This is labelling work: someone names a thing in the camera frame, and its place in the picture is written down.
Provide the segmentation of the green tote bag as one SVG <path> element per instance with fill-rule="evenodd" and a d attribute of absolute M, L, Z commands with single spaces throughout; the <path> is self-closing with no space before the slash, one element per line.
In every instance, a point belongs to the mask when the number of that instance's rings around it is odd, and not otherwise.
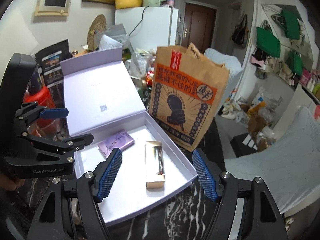
<path fill-rule="evenodd" d="M 257 48 L 266 52 L 271 57 L 279 58 L 280 57 L 280 41 L 273 35 L 272 32 L 257 27 Z"/>

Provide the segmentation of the white covered chair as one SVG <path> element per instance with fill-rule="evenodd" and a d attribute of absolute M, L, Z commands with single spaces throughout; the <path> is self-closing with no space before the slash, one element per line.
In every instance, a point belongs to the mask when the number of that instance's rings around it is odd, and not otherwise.
<path fill-rule="evenodd" d="M 263 178 L 281 213 L 305 208 L 319 199 L 319 122 L 303 107 L 271 147 L 225 166 L 236 178 Z"/>

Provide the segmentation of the gold rectangular box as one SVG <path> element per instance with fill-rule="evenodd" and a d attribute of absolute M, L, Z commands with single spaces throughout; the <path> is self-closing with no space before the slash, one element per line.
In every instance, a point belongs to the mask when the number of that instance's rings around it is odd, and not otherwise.
<path fill-rule="evenodd" d="M 161 141 L 145 145 L 145 182 L 147 189 L 160 189 L 165 184 L 163 148 Z"/>

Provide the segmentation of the woven round fan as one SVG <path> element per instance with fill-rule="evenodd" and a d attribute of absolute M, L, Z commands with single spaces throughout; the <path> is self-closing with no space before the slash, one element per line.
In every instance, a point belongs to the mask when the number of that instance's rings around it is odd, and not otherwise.
<path fill-rule="evenodd" d="M 98 15 L 92 22 L 87 33 L 88 49 L 94 51 L 95 43 L 94 37 L 107 29 L 106 17 L 103 14 Z"/>

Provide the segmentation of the white refrigerator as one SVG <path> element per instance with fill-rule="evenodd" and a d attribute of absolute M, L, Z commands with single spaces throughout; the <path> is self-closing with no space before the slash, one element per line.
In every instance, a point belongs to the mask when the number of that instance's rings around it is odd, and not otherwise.
<path fill-rule="evenodd" d="M 172 7 L 117 9 L 115 24 L 122 24 L 135 51 L 150 51 L 176 43 L 179 10 Z"/>

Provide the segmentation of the brown entrance door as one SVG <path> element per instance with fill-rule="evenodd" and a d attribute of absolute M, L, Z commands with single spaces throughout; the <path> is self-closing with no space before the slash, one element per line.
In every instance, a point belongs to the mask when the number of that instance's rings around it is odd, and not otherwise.
<path fill-rule="evenodd" d="M 193 43 L 204 54 L 213 40 L 217 10 L 202 5 L 185 5 L 181 45 L 185 48 Z"/>

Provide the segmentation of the black printed bag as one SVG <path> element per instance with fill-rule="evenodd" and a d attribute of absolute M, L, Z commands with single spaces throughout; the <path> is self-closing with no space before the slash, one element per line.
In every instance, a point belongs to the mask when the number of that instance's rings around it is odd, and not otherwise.
<path fill-rule="evenodd" d="M 35 54 L 36 62 L 42 70 L 44 84 L 58 107 L 64 104 L 63 72 L 60 63 L 71 57 L 68 40 L 43 48 Z"/>

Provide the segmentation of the wall intercom panel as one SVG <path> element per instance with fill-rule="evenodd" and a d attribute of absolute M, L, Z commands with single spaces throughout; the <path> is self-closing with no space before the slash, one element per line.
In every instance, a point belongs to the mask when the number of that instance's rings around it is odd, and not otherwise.
<path fill-rule="evenodd" d="M 37 0 L 34 16 L 68 16 L 71 0 Z"/>

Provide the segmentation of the lavender gift box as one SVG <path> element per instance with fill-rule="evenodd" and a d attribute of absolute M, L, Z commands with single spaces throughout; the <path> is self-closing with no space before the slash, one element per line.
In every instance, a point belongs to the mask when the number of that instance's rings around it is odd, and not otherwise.
<path fill-rule="evenodd" d="M 112 189 L 99 204 L 107 225 L 140 215 L 192 184 L 197 176 L 193 165 L 147 113 L 121 60 L 121 49 L 72 57 L 60 65 L 69 134 L 94 137 L 75 155 L 76 176 L 93 171 L 114 148 L 123 153 Z M 165 182 L 159 189 L 146 187 L 147 141 L 162 144 Z"/>

